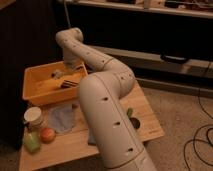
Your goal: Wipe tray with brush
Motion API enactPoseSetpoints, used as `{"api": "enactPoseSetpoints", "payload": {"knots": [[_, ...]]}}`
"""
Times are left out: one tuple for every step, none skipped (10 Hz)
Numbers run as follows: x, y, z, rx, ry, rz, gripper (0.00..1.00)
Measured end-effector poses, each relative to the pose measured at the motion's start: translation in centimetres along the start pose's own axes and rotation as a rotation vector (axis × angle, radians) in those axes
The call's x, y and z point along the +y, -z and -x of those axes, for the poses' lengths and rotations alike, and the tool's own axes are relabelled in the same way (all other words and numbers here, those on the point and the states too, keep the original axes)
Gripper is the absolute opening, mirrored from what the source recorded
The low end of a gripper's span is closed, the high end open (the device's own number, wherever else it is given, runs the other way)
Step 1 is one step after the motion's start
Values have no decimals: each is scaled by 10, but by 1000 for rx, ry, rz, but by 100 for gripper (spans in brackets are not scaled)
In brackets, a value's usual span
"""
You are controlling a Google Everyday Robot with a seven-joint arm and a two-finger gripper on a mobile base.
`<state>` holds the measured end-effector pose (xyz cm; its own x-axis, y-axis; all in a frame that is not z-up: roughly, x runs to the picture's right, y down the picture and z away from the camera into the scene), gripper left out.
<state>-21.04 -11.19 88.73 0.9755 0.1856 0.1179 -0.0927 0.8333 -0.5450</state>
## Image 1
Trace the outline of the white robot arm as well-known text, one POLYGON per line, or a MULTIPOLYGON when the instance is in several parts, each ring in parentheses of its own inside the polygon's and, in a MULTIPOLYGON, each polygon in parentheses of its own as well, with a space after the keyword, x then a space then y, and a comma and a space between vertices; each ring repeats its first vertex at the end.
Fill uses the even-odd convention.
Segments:
POLYGON ((74 69, 80 58, 94 70, 80 81, 78 101, 107 170, 157 171, 120 103, 135 85, 133 71, 85 45, 78 28, 58 32, 56 41, 67 68, 74 69))

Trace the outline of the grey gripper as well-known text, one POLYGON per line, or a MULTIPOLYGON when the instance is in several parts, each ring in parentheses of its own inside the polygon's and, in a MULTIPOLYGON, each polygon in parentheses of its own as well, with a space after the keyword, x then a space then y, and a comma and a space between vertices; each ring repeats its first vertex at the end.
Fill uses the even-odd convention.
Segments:
POLYGON ((82 61, 79 58, 65 60, 64 65, 69 70, 77 70, 82 65, 82 61))

